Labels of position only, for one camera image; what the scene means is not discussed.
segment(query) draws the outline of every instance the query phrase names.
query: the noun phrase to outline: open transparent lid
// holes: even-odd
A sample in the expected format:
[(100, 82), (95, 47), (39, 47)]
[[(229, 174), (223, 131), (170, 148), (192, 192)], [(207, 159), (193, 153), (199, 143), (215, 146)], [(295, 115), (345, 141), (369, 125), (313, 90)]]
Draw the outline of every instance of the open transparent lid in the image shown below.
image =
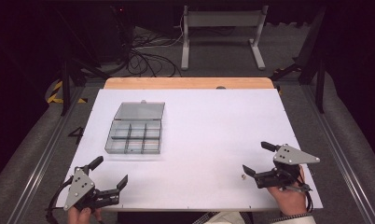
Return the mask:
[(116, 154), (160, 154), (165, 103), (122, 103), (112, 121), (105, 150)]

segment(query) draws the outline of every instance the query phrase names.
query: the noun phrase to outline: table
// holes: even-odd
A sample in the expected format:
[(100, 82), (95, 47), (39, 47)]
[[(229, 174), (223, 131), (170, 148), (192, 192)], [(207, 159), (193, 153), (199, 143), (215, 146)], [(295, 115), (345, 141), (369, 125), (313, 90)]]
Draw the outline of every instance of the table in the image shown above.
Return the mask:
[[(214, 90), (222, 86), (225, 90)], [(122, 102), (165, 102), (159, 155), (115, 155), (104, 150), (111, 121)], [(104, 156), (90, 173), (99, 190), (129, 183), (120, 204), (105, 211), (264, 211), (275, 200), (242, 178), (243, 164), (273, 167), (261, 141), (299, 148), (281, 99), (267, 78), (110, 78), (100, 90), (67, 176), (74, 167)], [(309, 174), (307, 165), (303, 165)], [(322, 208), (313, 179), (315, 208)], [(66, 190), (57, 206), (63, 206)]]

